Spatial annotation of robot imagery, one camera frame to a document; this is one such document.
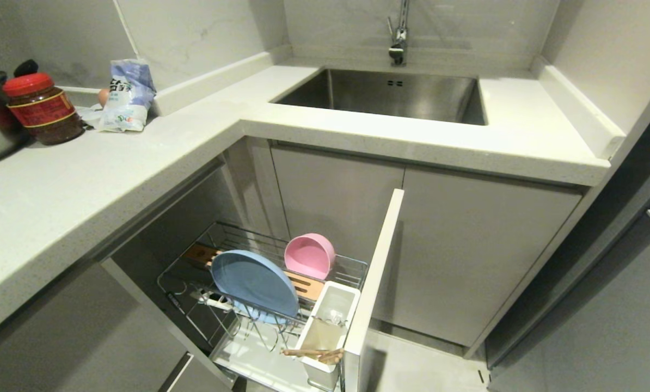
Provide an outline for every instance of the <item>red jar lid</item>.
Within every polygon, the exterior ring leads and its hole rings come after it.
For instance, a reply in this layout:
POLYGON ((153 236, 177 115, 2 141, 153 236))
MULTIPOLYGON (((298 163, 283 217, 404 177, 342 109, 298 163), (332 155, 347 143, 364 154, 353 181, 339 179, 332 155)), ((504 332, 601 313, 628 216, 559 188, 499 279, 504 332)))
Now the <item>red jar lid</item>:
POLYGON ((9 97, 24 96, 54 85, 54 81, 44 72, 14 77, 3 85, 3 92, 9 97))

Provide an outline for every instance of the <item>dish rack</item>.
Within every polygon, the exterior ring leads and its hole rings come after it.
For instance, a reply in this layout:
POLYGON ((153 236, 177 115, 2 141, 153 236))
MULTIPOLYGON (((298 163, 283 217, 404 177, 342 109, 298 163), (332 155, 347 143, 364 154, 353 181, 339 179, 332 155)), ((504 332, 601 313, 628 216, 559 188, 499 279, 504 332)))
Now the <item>dish rack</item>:
MULTIPOLYGON (((206 340, 211 348, 210 358, 212 360, 214 360, 214 353, 220 351, 219 348, 225 347, 227 340, 241 338, 243 340, 258 340, 267 352, 275 352, 278 348, 293 348, 308 317, 310 317, 315 300, 299 295, 299 311, 296 317, 275 312, 243 298, 221 292, 213 283, 210 270, 202 269, 201 266, 196 265, 196 262, 193 263, 193 260, 188 260, 185 255, 196 245, 218 251, 248 250, 264 256, 286 272, 288 270, 284 263, 284 250, 287 244, 288 241, 274 236, 240 228, 229 223, 215 222, 203 231, 193 244, 170 263, 168 268, 156 279, 158 287, 166 298, 206 340), (236 301, 246 306, 234 307, 233 303, 236 301), (216 321, 215 326, 208 330, 196 320, 196 318, 206 317, 206 311, 216 321), (265 323, 260 320, 273 320, 274 323, 265 323)), ((332 270, 325 280, 361 290, 367 272, 367 263, 347 256, 336 255, 332 270)), ((288 271, 288 273, 291 277, 295 276, 298 279, 298 273, 292 271, 288 271)), ((320 283, 325 281, 307 279, 320 283)), ((331 391, 310 380, 308 380, 308 384, 317 389, 331 391)))

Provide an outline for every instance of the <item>kitchen counter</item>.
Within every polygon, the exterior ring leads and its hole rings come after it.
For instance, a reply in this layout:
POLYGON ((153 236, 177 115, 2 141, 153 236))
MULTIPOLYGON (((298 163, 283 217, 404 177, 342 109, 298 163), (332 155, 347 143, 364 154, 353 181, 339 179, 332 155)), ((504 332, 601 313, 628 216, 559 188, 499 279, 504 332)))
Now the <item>kitchen counter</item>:
POLYGON ((471 126, 269 103, 318 71, 304 64, 258 72, 141 133, 89 131, 1 161, 0 323, 243 136, 584 186, 609 168, 529 72, 481 73, 489 125, 471 126))

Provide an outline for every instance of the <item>chrome faucet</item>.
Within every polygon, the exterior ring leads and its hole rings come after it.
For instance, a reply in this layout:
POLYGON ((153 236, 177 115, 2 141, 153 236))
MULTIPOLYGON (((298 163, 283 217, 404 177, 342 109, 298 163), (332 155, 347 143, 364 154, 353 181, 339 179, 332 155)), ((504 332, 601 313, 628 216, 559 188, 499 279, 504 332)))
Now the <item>chrome faucet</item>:
POLYGON ((388 30, 393 44, 388 48, 388 55, 393 59, 390 65, 404 67, 407 63, 407 10, 410 0, 400 0, 400 17, 398 17, 397 29, 393 32, 393 24, 388 17, 388 30))

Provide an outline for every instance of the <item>sink basin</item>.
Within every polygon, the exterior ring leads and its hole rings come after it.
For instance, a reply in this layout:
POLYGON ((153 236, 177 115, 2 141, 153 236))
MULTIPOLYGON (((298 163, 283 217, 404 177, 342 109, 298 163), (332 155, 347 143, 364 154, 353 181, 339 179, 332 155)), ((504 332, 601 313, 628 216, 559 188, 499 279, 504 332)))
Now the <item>sink basin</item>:
POLYGON ((487 124, 477 80, 470 77, 325 69, 273 102, 487 124))

